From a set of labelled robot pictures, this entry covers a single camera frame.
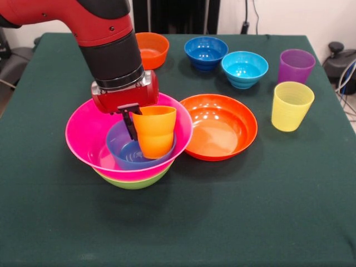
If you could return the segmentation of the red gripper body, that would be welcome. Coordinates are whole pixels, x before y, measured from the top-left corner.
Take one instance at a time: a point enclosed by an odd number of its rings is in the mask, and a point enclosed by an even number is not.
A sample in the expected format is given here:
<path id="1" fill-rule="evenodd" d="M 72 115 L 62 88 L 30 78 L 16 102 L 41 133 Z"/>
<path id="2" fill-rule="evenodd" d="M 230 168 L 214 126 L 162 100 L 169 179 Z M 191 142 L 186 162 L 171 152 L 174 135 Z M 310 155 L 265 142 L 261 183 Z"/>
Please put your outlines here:
<path id="1" fill-rule="evenodd" d="M 159 98 L 159 82 L 155 72 L 149 70 L 145 71 L 141 81 L 119 90 L 104 90 L 93 82 L 91 95 L 94 104 L 102 113 L 118 113 L 123 108 L 156 104 Z"/>

